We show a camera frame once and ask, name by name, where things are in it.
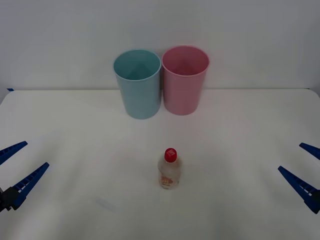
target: cup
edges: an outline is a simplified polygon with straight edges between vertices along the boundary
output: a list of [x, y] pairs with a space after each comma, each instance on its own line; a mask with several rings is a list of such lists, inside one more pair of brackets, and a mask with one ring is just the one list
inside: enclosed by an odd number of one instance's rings
[[154, 116], [161, 103], [161, 60], [154, 52], [133, 49], [118, 56], [113, 64], [126, 112], [135, 119]]
[[176, 46], [164, 53], [163, 101], [169, 112], [188, 115], [197, 109], [209, 64], [208, 55], [195, 46]]

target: red bottle cap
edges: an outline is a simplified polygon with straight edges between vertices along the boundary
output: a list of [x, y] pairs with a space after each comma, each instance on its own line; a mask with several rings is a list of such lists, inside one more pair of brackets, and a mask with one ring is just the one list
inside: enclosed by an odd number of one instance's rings
[[173, 163], [175, 160], [177, 160], [177, 156], [177, 151], [174, 148], [168, 148], [165, 150], [164, 159], [168, 163]]

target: bottle label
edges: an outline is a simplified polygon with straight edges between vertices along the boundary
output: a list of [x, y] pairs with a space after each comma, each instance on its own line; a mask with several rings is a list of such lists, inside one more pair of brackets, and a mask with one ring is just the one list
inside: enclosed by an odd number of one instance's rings
[[176, 184], [176, 181], [174, 179], [165, 176], [161, 172], [159, 172], [159, 182], [161, 186], [165, 189], [172, 188]]

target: bottle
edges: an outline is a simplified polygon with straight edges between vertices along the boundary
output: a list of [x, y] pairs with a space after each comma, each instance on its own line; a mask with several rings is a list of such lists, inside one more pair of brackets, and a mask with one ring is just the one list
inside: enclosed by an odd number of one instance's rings
[[158, 162], [159, 183], [164, 189], [175, 188], [180, 181], [182, 162], [174, 148], [165, 150], [164, 157]]

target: cup rim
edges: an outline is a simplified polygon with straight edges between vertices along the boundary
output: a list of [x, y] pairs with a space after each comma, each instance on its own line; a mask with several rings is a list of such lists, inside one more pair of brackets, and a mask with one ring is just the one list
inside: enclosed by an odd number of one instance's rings
[[[116, 60], [117, 60], [121, 55], [123, 55], [123, 54], [129, 53], [129, 52], [133, 52], [133, 51], [141, 51], [141, 50], [146, 51], [146, 52], [149, 52], [149, 53], [155, 55], [155, 56], [159, 59], [160, 64], [159, 64], [158, 70], [157, 70], [154, 74], [152, 74], [151, 76], [148, 76], [148, 77], [143, 78], [143, 79], [138, 79], [138, 80], [127, 79], [127, 78], [124, 78], [124, 77], [120, 76], [119, 74], [117, 74], [117, 72], [115, 71], [115, 63], [116, 63]], [[121, 79], [123, 79], [123, 80], [126, 80], [126, 81], [130, 81], [130, 82], [142, 82], [142, 81], [146, 81], [146, 80], [152, 78], [153, 76], [155, 76], [157, 73], [159, 73], [161, 67], [162, 67], [162, 61], [161, 61], [161, 58], [158, 56], [158, 54], [156, 54], [154, 51], [151, 51], [151, 50], [148, 50], [148, 49], [144, 49], [144, 48], [134, 48], [134, 49], [130, 49], [130, 50], [124, 51], [124, 52], [120, 53], [120, 54], [115, 58], [115, 60], [114, 60], [114, 62], [113, 62], [113, 71], [114, 71], [114, 74], [115, 74], [117, 77], [119, 77], [119, 78], [121, 78]]]
[[[197, 74], [194, 74], [194, 75], [180, 75], [180, 74], [177, 74], [177, 73], [175, 73], [175, 72], [173, 72], [173, 71], [170, 71], [168, 68], [166, 68], [166, 66], [165, 66], [165, 64], [164, 64], [164, 56], [165, 56], [166, 53], [168, 53], [170, 50], [175, 49], [175, 48], [179, 48], [179, 47], [189, 47], [189, 48], [197, 49], [197, 50], [199, 50], [200, 52], [202, 52], [202, 53], [206, 56], [206, 58], [208, 59], [208, 65], [206, 66], [206, 68], [205, 68], [203, 71], [201, 71], [201, 72], [199, 72], [199, 73], [197, 73]], [[173, 47], [169, 48], [167, 51], [165, 51], [165, 53], [162, 55], [162, 58], [161, 58], [161, 64], [162, 64], [162, 67], [163, 67], [165, 70], [167, 70], [169, 73], [171, 73], [171, 74], [173, 74], [173, 75], [175, 75], [175, 76], [178, 76], [178, 77], [189, 78], [189, 77], [198, 76], [198, 75], [200, 75], [200, 74], [203, 74], [205, 71], [207, 71], [208, 68], [209, 68], [209, 66], [210, 66], [210, 58], [209, 58], [208, 54], [206, 54], [205, 51], [203, 51], [201, 48], [199, 48], [199, 47], [197, 47], [197, 46], [193, 46], [193, 45], [178, 45], [178, 46], [173, 46]]]

